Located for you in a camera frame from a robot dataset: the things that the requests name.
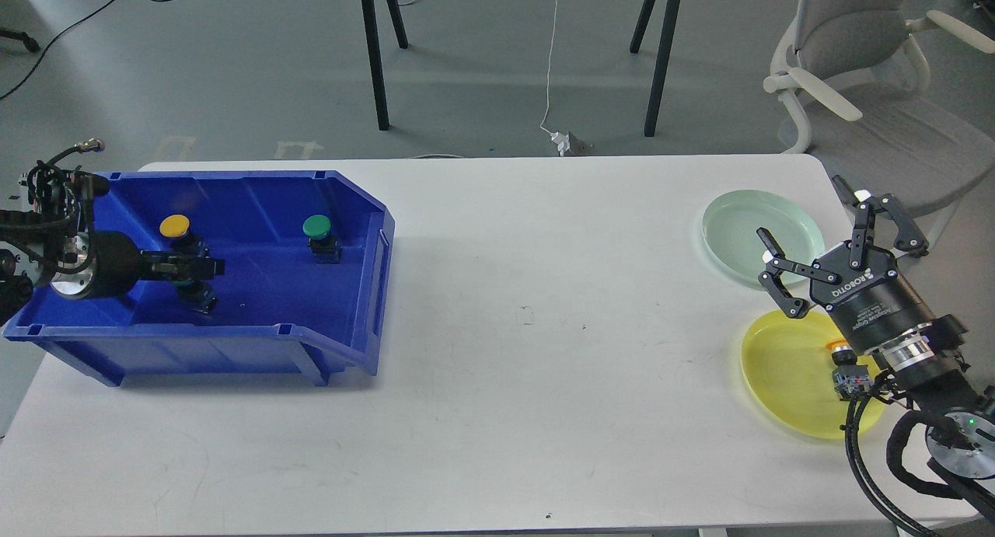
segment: blue plastic bin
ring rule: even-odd
[[[127,375],[299,373],[314,385],[350,366],[375,375],[394,220],[337,172],[102,173],[96,227],[143,249],[167,249],[159,223],[185,214],[226,261],[210,281],[210,315],[168,282],[118,298],[71,301],[50,288],[4,328],[106,385]],[[302,223],[326,214],[341,261],[317,263]]]

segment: white table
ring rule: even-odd
[[[749,398],[739,343],[773,303],[704,260],[697,232],[719,194],[762,189],[802,205],[828,243],[846,239],[814,158],[147,169],[338,169],[387,204],[397,233],[380,375],[348,371],[327,389],[303,377],[111,389],[46,357],[0,445],[2,534],[881,520],[842,444],[792,434]],[[973,515],[886,473],[898,415],[862,438],[878,483],[921,520]],[[927,458],[917,442],[909,466]]]

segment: gray floor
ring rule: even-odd
[[[0,0],[0,25],[45,44],[104,2]],[[783,108],[760,84],[797,0],[683,0],[653,139],[642,123],[662,7],[643,53],[631,55],[640,2],[560,0],[547,127],[574,132],[601,155],[783,150],[775,135]],[[377,5],[394,123],[386,133],[375,125],[358,0],[118,0],[65,35],[0,102],[0,196],[13,193],[35,159],[92,136],[107,150],[74,157],[73,166],[272,159],[280,143],[316,143],[317,159],[554,155],[537,127],[553,0],[422,0],[403,9],[408,51],[393,43]],[[995,24],[966,0],[909,0],[906,10],[919,16],[934,7],[995,37]],[[941,32],[921,34],[920,43],[934,67],[928,97],[995,136],[995,58]],[[0,91],[35,59],[2,42]],[[935,312],[971,328],[964,350],[980,388],[995,382],[992,201],[995,178],[966,198],[942,244],[909,271]],[[30,347],[0,343],[0,434],[38,360]],[[885,526],[843,533],[895,534]]]

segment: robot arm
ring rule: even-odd
[[[90,139],[38,161],[21,180],[27,208],[0,211],[0,323],[50,285],[61,297],[79,300],[121,296],[138,280],[173,282],[181,300],[210,313],[217,303],[204,282],[224,274],[224,261],[209,256],[194,235],[174,240],[171,251],[138,249],[121,232],[96,229],[93,201],[110,191],[101,176],[56,166],[75,152],[99,152]]]
[[[978,395],[968,384],[963,375],[968,366],[959,350],[966,328],[951,315],[936,317],[900,272],[895,255],[875,246],[875,218],[885,214],[898,226],[896,249],[923,256],[927,240],[891,194],[874,197],[864,190],[852,191],[838,176],[833,182],[856,208],[852,237],[805,265],[789,260],[771,232],[760,228],[757,235],[767,247],[760,283],[788,317],[804,317],[813,302],[823,307],[846,339],[834,344],[838,368],[833,377],[841,399],[852,403],[846,426],[848,456],[856,452],[859,458],[853,423],[855,417],[856,423],[860,420],[856,410],[863,412],[858,403],[908,399],[909,408],[918,410],[910,410],[889,438],[892,474],[918,492],[964,498],[995,523],[995,498],[975,483],[995,477],[995,388]],[[784,271],[811,279],[811,301],[784,288],[780,279]],[[881,367],[882,375],[873,385],[867,367],[857,366],[857,353],[871,355]],[[902,466],[902,450],[916,424],[927,426],[932,456],[927,465],[946,484],[927,483]],[[850,466],[855,467],[853,460]],[[856,467],[854,472],[867,493]]]

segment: yellow button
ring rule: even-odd
[[[159,223],[160,235],[164,235],[170,239],[184,237],[189,229],[190,219],[181,214],[171,214],[170,216],[166,216],[166,218]]]

